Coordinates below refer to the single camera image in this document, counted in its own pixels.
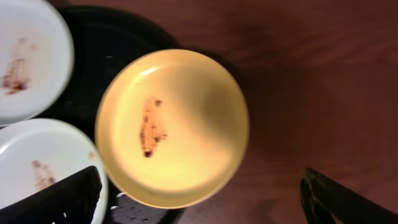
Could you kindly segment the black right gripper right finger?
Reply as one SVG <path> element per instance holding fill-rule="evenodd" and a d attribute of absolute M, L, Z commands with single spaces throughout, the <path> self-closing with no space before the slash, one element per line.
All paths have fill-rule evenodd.
<path fill-rule="evenodd" d="M 397 214 L 306 168 L 300 201 L 308 223 L 397 223 Z"/>

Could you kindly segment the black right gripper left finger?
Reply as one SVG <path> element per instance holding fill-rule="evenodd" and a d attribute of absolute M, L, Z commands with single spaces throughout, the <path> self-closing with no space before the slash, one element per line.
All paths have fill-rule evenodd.
<path fill-rule="evenodd" d="M 1 224 L 91 223 L 102 189 L 95 166 L 1 209 Z"/>

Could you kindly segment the yellow plate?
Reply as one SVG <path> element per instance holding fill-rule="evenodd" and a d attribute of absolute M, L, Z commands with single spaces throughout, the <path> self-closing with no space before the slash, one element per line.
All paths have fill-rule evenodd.
<path fill-rule="evenodd" d="M 239 168 L 249 139 L 244 95 L 216 60 L 183 49 L 125 66 L 106 89 L 95 124 L 108 177 L 156 208 L 198 204 Z"/>

